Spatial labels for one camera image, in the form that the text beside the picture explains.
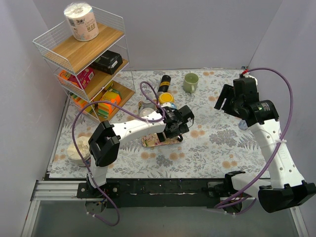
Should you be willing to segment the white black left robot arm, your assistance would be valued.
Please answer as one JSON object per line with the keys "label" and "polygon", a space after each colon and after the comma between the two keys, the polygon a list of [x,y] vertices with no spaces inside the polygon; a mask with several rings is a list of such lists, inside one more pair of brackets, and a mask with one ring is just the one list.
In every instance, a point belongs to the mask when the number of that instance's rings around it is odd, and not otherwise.
{"label": "white black left robot arm", "polygon": [[188,106],[179,109],[165,106],[128,122],[101,122],[88,141],[91,154],[87,174],[89,193],[96,198],[104,194],[108,166],[116,161],[121,146],[151,134],[156,134],[160,142],[175,138],[181,142],[182,135],[189,132],[188,124],[194,119]]}

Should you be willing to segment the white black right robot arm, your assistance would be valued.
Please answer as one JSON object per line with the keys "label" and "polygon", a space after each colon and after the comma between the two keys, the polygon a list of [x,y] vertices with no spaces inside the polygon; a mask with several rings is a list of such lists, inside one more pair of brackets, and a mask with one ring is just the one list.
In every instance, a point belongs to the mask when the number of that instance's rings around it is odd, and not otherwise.
{"label": "white black right robot arm", "polygon": [[282,138],[273,102],[259,99],[255,79],[239,78],[233,81],[233,85],[225,84],[214,108],[246,122],[270,175],[269,181],[265,181],[244,171],[227,173],[223,184],[227,195],[233,198],[241,193],[252,196],[268,213],[300,206],[315,195],[315,184],[305,181]]}

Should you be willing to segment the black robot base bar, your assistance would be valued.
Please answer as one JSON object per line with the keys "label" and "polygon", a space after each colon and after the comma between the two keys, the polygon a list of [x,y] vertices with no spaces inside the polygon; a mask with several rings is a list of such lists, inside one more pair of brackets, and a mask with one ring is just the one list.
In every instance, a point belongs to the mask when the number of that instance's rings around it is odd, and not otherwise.
{"label": "black robot base bar", "polygon": [[225,178],[108,178],[100,189],[119,208],[213,208],[236,193]]}

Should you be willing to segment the light green ceramic mug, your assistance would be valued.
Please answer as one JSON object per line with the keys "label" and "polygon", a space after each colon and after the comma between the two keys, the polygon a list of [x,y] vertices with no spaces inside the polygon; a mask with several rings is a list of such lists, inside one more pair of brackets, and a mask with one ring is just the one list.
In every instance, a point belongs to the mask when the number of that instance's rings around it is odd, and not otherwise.
{"label": "light green ceramic mug", "polygon": [[198,75],[194,73],[188,73],[184,76],[183,90],[187,93],[195,93],[199,82]]}

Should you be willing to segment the cream mug with black handle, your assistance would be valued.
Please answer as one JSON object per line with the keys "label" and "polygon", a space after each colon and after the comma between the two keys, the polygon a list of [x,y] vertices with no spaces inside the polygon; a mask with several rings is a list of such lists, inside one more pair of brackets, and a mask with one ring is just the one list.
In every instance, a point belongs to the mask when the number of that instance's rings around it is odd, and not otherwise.
{"label": "cream mug with black handle", "polygon": [[171,138],[171,141],[175,143],[181,143],[183,141],[183,136],[178,135],[177,137]]}

